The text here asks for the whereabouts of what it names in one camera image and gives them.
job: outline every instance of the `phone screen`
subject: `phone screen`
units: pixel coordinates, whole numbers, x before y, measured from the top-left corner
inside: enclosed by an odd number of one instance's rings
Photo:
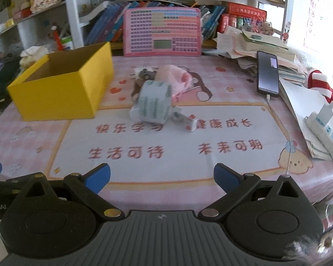
[[[277,57],[258,51],[258,92],[279,95],[279,69]]]

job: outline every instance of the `metal screw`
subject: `metal screw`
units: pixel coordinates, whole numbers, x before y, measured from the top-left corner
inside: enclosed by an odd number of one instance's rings
[[[216,209],[206,208],[201,211],[201,214],[205,217],[216,217],[219,212]]]
[[[122,214],[122,212],[118,209],[107,209],[104,212],[104,215],[106,217],[110,217],[110,218],[116,218],[118,216],[120,216]]]

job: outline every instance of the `desk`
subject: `desk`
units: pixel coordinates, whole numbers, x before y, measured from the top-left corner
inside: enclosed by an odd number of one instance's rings
[[[38,171],[61,179],[107,162],[111,181],[100,195],[116,207],[199,211],[224,195],[212,179],[217,162],[276,180],[286,172],[290,139],[296,146],[290,174],[309,200],[319,201],[333,191],[333,161],[309,158],[285,103],[272,98],[273,113],[265,96],[256,92],[256,80],[235,62],[207,56],[113,61],[115,78],[95,119],[23,122],[13,104],[4,111],[0,180]],[[178,102],[185,113],[204,120],[193,133],[171,122],[160,129],[129,120],[136,69],[166,64],[185,67],[193,76],[192,89]]]

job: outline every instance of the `pink cloth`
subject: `pink cloth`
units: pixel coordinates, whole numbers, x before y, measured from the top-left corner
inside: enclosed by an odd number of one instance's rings
[[[176,99],[190,87],[192,77],[184,69],[174,65],[165,65],[159,68],[155,75],[155,81],[171,83],[172,99],[173,102],[176,102]]]

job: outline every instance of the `yellow box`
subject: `yellow box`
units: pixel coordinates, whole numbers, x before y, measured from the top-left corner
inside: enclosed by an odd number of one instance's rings
[[[110,43],[55,52],[8,87],[24,121],[94,118],[114,77]]]

